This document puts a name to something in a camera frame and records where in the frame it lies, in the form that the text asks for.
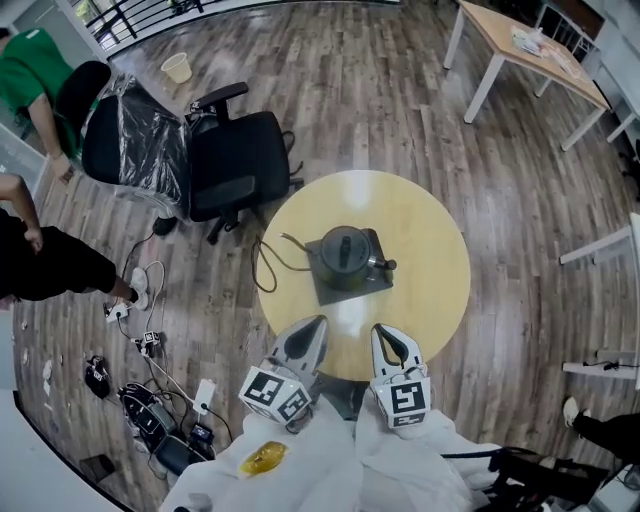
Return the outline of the person's right forearm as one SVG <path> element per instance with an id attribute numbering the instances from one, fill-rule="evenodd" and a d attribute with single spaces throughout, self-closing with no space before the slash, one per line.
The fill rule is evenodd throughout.
<path id="1" fill-rule="evenodd" d="M 489 504 L 485 491 L 497 478 L 488 469 L 490 458 L 454 456 L 498 446 L 464 438 L 438 410 L 416 427 L 392 430 L 367 391 L 355 441 L 363 466 L 360 512 L 476 512 Z"/>

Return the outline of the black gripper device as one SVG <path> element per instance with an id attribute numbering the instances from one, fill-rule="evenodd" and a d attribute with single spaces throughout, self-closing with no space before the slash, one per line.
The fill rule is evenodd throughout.
<path id="1" fill-rule="evenodd" d="M 128 420 L 147 435 L 171 433 L 177 424 L 161 400 L 146 386 L 129 382 L 121 387 L 117 396 Z"/>

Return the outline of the dark flat tablet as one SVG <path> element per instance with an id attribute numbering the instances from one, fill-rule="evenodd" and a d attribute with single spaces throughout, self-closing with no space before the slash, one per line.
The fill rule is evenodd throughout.
<path id="1" fill-rule="evenodd" d="M 102 482 L 116 472 L 114 463 L 105 454 L 80 460 L 79 468 L 87 479 L 94 484 Z"/>

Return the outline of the person's left forearm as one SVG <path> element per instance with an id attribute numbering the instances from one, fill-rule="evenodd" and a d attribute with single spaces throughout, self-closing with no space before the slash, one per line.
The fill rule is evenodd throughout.
<path id="1" fill-rule="evenodd" d="M 285 447 L 274 468 L 253 476 L 241 469 L 271 441 Z M 243 433 L 215 460 L 181 474 L 159 512 L 358 512 L 362 482 L 354 425 L 320 398 L 297 434 L 247 415 Z"/>

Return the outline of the clear plastic wrap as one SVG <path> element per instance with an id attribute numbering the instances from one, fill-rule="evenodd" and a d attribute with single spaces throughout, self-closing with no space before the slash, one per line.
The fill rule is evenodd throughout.
<path id="1" fill-rule="evenodd" d="M 589 79 L 588 75 L 585 73 L 582 66 L 575 60 L 574 56 L 572 54 L 566 56 L 559 47 L 544 42 L 542 44 L 542 54 L 545 58 L 553 60 L 564 73 L 571 76 L 573 79 L 584 82 Z"/>

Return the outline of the black cylindrical device with connector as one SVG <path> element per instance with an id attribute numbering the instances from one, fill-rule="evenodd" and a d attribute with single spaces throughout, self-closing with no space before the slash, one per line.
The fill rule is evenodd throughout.
<path id="1" fill-rule="evenodd" d="M 377 232 L 371 228 L 337 226 L 320 241 L 320 277 L 332 289 L 356 291 L 369 282 L 393 275 L 394 259 L 387 259 Z"/>

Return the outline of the plastic-wrapped black office chair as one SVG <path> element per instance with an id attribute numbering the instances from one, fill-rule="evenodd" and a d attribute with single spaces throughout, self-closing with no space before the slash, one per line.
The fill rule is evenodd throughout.
<path id="1" fill-rule="evenodd" d="M 54 112 L 70 126 L 89 177 L 189 219 L 190 129 L 135 76 L 87 61 L 61 86 Z"/>

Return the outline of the white plastic bag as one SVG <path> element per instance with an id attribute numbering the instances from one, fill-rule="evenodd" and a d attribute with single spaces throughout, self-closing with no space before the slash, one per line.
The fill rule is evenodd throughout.
<path id="1" fill-rule="evenodd" d="M 539 29 L 525 30 L 512 26 L 511 40 L 516 48 L 537 57 L 543 56 L 544 38 Z"/>

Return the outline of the round wooden table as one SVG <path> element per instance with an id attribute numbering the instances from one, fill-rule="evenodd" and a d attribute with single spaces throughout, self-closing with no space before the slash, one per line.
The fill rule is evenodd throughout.
<path id="1" fill-rule="evenodd" d="M 320 306 L 300 242 L 349 225 L 377 232 L 384 255 L 394 259 L 393 287 Z M 329 341 L 320 367 L 354 381 L 373 377 L 370 332 L 374 324 L 396 327 L 434 358 L 457 330 L 470 295 L 470 262 L 462 234 L 444 206 L 419 185 L 390 173 L 352 170 L 317 179 L 293 194 L 263 235 L 273 253 L 257 263 L 264 316 L 276 334 L 306 317 L 329 320 Z"/>

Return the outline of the white curved counter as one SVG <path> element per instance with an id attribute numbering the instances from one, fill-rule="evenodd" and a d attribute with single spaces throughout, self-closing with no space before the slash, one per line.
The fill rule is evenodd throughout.
<path id="1" fill-rule="evenodd" d="M 0 390 L 0 512 L 122 512 L 40 439 Z"/>

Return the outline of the white desk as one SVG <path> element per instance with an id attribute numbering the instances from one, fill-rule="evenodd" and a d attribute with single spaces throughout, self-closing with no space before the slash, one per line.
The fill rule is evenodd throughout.
<path id="1" fill-rule="evenodd" d="M 627 110 L 627 115 L 606 138 L 606 142 L 612 144 L 634 123 L 640 123 L 640 53 L 626 44 L 611 47 L 599 54 L 597 73 L 601 72 L 613 82 Z"/>

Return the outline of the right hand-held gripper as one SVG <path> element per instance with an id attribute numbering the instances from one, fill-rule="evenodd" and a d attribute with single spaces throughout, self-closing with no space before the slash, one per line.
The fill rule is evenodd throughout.
<path id="1" fill-rule="evenodd" d="M 419 344 L 400 329 L 380 324 L 373 326 L 370 340 L 374 378 L 388 377 L 390 365 L 400 367 L 404 375 L 402 380 L 396 375 L 388 383 L 372 384 L 387 426 L 401 429 L 423 423 L 431 410 L 431 382 Z M 393 352 L 387 359 L 384 342 Z"/>

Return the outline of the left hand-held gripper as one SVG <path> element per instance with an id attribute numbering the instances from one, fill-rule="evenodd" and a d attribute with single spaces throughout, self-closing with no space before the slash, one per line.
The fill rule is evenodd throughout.
<path id="1" fill-rule="evenodd" d="M 282 426 L 292 426 L 315 401 L 311 389 L 328 340 L 326 316 L 298 320 L 276 337 L 271 356 L 250 368 L 238 398 L 251 412 Z"/>

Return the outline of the black folding stand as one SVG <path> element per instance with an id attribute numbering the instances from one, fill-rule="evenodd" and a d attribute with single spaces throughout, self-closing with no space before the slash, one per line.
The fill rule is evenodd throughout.
<path id="1" fill-rule="evenodd" d="M 605 482 L 608 471 L 571 459 L 544 457 L 524 448 L 445 454 L 448 460 L 487 459 L 496 480 L 483 491 L 488 503 L 474 512 L 542 512 L 550 498 L 586 505 Z"/>

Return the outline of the black bag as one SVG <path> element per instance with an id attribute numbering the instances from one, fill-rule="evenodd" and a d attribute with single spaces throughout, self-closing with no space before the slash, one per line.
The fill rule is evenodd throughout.
<path id="1" fill-rule="evenodd" d="M 104 358 L 93 355 L 86 361 L 84 380 L 91 392 L 99 399 L 107 398 L 111 393 L 110 377 L 105 369 Z"/>

